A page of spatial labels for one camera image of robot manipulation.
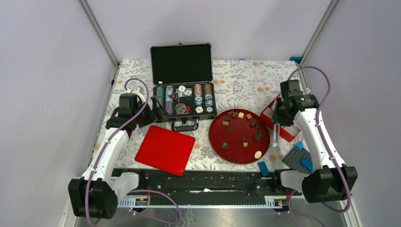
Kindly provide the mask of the silver metal tongs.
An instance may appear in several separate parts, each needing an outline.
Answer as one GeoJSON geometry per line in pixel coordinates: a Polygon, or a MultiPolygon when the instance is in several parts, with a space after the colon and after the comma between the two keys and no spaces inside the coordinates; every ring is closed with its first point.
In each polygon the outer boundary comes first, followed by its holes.
{"type": "Polygon", "coordinates": [[[280,133],[280,124],[275,123],[273,125],[273,142],[272,142],[273,147],[276,147],[279,143],[279,133],[280,133]]]}

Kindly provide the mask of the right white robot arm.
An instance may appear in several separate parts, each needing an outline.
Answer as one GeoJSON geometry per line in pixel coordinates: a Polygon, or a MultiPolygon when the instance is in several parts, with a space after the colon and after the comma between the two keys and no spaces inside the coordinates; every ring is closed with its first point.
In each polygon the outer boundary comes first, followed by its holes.
{"type": "Polygon", "coordinates": [[[297,126],[309,149],[313,169],[310,174],[279,170],[279,177],[271,182],[273,192],[283,195],[294,189],[308,203],[346,200],[358,173],[355,167],[347,166],[332,143],[316,97],[305,95],[297,79],[282,82],[280,90],[272,122],[279,126],[297,126]]]}

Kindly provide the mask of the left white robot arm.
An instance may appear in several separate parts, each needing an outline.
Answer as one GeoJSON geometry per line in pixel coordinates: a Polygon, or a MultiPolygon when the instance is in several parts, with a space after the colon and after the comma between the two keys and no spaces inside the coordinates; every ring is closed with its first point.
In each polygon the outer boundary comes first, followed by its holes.
{"type": "Polygon", "coordinates": [[[72,210],[77,217],[111,219],[120,200],[133,191],[142,194],[147,182],[138,174],[122,174],[112,180],[117,158],[136,128],[142,128],[167,116],[155,96],[144,98],[139,93],[120,95],[119,105],[106,121],[106,131],[98,153],[80,178],[68,185],[72,210]],[[153,107],[147,103],[151,100],[153,107]]]}

